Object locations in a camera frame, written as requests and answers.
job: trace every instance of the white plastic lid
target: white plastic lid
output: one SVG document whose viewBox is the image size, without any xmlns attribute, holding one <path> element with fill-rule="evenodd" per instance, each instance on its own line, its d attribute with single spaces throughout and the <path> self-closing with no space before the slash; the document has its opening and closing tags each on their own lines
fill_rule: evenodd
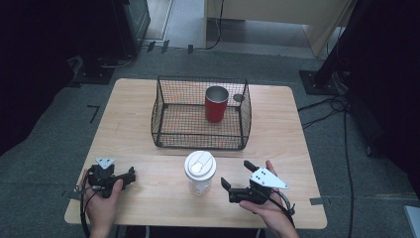
<svg viewBox="0 0 420 238">
<path fill-rule="evenodd" d="M 185 160 L 185 173 L 195 180 L 206 180 L 216 172 L 216 160 L 206 151 L 191 153 Z"/>
</svg>

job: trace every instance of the gray carpet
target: gray carpet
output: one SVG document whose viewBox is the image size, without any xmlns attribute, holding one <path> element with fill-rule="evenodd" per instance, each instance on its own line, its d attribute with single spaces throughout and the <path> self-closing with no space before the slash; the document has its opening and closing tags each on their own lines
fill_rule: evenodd
<svg viewBox="0 0 420 238">
<path fill-rule="evenodd" d="M 252 84 L 292 88 L 297 107 L 329 96 L 306 95 L 300 69 L 317 70 L 317 59 L 228 54 L 168 49 L 141 51 L 128 66 L 117 68 L 109 85 L 64 88 L 27 140 L 1 158 L 0 237 L 83 237 L 80 225 L 64 221 L 68 199 L 89 151 L 113 84 L 118 78 L 158 75 L 246 78 Z M 100 106 L 92 123 L 95 108 Z M 327 115 L 329 104 L 300 113 L 302 123 Z M 355 206 L 353 237 L 411 237 L 404 205 L 420 207 L 406 174 L 387 158 L 366 155 L 358 124 L 347 115 L 348 148 Z M 305 129 L 305 138 L 328 226 L 298 230 L 301 237 L 347 237 L 350 224 L 350 182 L 345 156 L 344 115 L 338 113 Z"/>
</svg>

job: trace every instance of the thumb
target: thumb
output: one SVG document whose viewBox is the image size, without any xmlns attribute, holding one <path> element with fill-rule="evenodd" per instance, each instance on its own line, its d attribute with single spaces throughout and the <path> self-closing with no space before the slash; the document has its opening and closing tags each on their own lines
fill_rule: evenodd
<svg viewBox="0 0 420 238">
<path fill-rule="evenodd" d="M 246 209 L 246 210 L 248 210 L 248 211 L 251 211 L 251 212 L 253 212 L 253 213 L 255 213 L 255 214 L 260 214 L 260 206 L 259 206 L 259 205 L 257 205 L 257 204 L 255 204 L 255 203 L 252 203 L 252 202 L 250 202 L 250 201 L 246 201 L 246 200 L 242 200 L 242 201 L 239 203 L 239 205 L 240 205 L 242 208 L 244 208 L 244 209 Z"/>
<path fill-rule="evenodd" d="M 118 197 L 120 196 L 121 190 L 123 189 L 123 180 L 122 179 L 118 179 L 115 183 L 114 186 L 112 187 L 112 193 L 111 196 L 109 198 L 111 198 L 112 200 L 117 201 Z"/>
</svg>

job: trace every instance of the cup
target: cup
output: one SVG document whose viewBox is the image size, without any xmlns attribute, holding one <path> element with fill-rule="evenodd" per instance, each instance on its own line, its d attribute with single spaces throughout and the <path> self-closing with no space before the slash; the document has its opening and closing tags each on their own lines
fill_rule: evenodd
<svg viewBox="0 0 420 238">
<path fill-rule="evenodd" d="M 211 184 L 211 178 L 216 172 L 216 160 L 206 151 L 196 151 L 185 159 L 185 174 L 189 189 L 196 195 L 204 194 Z"/>
<path fill-rule="evenodd" d="M 217 123 L 222 121 L 228 106 L 229 91 L 223 86 L 210 86 L 206 90 L 206 119 Z"/>
</svg>

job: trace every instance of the light wood tabletop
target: light wood tabletop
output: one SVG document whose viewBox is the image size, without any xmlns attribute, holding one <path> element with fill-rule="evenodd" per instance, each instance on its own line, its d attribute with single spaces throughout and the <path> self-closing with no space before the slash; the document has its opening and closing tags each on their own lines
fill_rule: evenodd
<svg viewBox="0 0 420 238">
<path fill-rule="evenodd" d="M 289 87 L 250 85 L 253 111 L 248 144 L 242 151 L 210 151 L 217 170 L 210 190 L 202 196 L 189 191 L 184 172 L 186 157 L 196 150 L 154 144 L 151 119 L 156 88 L 156 80 L 122 78 L 116 82 L 83 166 L 89 169 L 100 157 L 116 160 L 115 175 L 134 167 L 137 180 L 121 194 L 116 224 L 265 227 L 259 216 L 229 202 L 220 179 L 234 188 L 245 188 L 251 172 L 243 166 L 244 160 L 258 167 L 271 160 L 278 177 L 289 185 L 282 192 L 295 203 L 296 228 L 326 227 L 323 205 L 310 202 L 320 193 Z M 70 201 L 64 218 L 80 223 L 78 200 Z"/>
</svg>

